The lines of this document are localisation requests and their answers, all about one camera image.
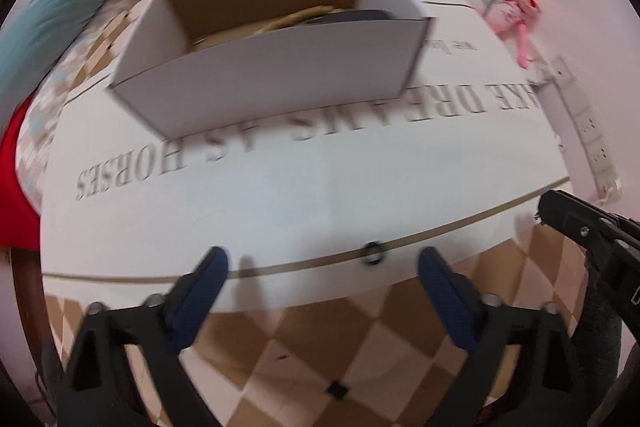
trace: red fabric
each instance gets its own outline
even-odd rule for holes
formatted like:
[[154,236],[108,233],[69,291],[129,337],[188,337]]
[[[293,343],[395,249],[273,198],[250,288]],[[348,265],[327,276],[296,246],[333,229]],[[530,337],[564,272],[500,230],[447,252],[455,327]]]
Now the red fabric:
[[24,197],[15,175],[18,132],[32,98],[16,109],[0,141],[0,247],[40,249],[40,216]]

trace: screw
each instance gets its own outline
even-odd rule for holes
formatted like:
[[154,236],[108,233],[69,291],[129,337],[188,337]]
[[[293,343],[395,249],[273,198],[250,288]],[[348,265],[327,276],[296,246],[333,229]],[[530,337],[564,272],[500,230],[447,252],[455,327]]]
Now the screw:
[[87,315],[97,315],[100,312],[107,311],[108,308],[102,302],[92,302],[89,304],[89,307],[86,309]]
[[491,308],[497,308],[502,306],[502,304],[504,304],[504,301],[502,301],[502,298],[499,295],[496,295],[495,293],[484,293],[482,294],[482,297],[480,299],[487,306],[491,306]]
[[555,302],[546,303],[542,306],[542,309],[551,315],[558,315],[560,313],[560,308],[558,308],[558,305]]
[[143,304],[145,306],[149,306],[150,308],[155,308],[156,306],[164,304],[164,295],[162,295],[161,293],[153,293],[145,299]]

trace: teal pillow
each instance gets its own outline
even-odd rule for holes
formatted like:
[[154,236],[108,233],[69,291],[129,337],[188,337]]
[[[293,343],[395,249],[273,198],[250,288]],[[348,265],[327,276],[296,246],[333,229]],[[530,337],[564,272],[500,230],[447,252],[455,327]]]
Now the teal pillow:
[[0,136],[105,0],[32,0],[0,37]]

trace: cardboard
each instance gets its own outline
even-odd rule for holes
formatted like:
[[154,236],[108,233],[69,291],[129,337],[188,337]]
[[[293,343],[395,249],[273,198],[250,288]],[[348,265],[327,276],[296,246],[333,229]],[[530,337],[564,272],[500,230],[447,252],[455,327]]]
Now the cardboard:
[[[249,33],[256,23],[313,6],[381,9],[394,18]],[[110,87],[167,139],[395,98],[414,72],[429,24],[419,0],[150,0]]]

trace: rubber ring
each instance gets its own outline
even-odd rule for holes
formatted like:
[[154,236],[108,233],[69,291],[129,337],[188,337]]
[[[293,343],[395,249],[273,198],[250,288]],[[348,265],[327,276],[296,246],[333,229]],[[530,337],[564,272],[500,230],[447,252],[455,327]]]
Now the rubber ring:
[[360,257],[362,257],[365,264],[375,266],[376,264],[382,263],[386,257],[386,250],[378,241],[371,241],[362,247]]

